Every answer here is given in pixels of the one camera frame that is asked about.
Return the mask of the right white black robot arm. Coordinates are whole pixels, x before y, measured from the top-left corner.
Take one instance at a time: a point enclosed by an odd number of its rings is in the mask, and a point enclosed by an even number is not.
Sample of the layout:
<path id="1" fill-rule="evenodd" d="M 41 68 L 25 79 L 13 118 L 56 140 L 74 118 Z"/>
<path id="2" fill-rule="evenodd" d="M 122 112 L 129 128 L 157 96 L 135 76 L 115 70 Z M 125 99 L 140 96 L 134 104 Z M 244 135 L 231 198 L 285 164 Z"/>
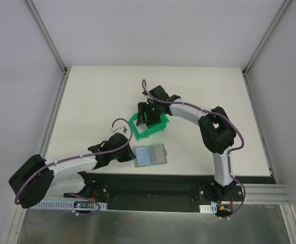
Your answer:
<path id="1" fill-rule="evenodd" d="M 178 95 L 169 96 L 160 85 L 144 91 L 146 102 L 139 102 L 136 126 L 155 126 L 161 122 L 161 115 L 170 115 L 183 118 L 194 123 L 200 129 L 205 147 L 213 154 L 215 167 L 214 187 L 215 197 L 226 200 L 232 195 L 233 179 L 230 176 L 231 167 L 226 154 L 234 144 L 236 131 L 230 125 L 225 110 L 217 106 L 213 109 L 203 109 L 190 104 Z"/>

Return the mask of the sage green card holder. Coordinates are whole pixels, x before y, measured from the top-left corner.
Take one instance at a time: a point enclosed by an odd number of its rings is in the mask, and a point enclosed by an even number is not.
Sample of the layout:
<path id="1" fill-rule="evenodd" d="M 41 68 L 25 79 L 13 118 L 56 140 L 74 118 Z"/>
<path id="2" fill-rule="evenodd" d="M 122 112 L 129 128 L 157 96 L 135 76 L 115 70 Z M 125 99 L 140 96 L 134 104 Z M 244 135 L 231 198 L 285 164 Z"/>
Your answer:
<path id="1" fill-rule="evenodd" d="M 134 147 L 134 167 L 147 167 L 167 164 L 167 150 L 164 144 Z"/>

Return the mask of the green plastic bin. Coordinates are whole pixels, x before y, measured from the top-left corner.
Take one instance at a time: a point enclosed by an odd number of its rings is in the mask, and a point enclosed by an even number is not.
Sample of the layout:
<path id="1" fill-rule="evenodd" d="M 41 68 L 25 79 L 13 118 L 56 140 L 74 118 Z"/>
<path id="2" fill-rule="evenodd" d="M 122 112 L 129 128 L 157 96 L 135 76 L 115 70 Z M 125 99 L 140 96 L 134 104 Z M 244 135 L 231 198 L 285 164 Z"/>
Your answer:
<path id="1" fill-rule="evenodd" d="M 165 114 L 160 115 L 161 121 L 159 123 L 149 126 L 147 126 L 146 124 L 137 126 L 137 119 L 138 113 L 135 113 L 129 120 L 129 123 L 137 140 L 148 138 L 150 135 L 156 132 L 163 131 L 164 129 L 166 129 L 167 123 L 169 122 L 169 119 Z"/>

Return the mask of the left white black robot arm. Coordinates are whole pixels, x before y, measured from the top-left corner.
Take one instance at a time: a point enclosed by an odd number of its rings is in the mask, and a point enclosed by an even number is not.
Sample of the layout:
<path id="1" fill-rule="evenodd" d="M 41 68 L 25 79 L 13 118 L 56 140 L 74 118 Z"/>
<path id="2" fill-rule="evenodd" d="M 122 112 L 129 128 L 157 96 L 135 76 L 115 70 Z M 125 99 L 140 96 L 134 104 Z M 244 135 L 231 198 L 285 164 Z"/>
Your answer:
<path id="1" fill-rule="evenodd" d="M 109 139 L 65 159 L 46 160 L 31 156 L 9 179 L 14 203 L 27 209 L 52 196 L 82 197 L 95 200 L 98 187 L 89 173 L 111 161 L 128 162 L 135 158 L 130 137 L 114 133 Z"/>

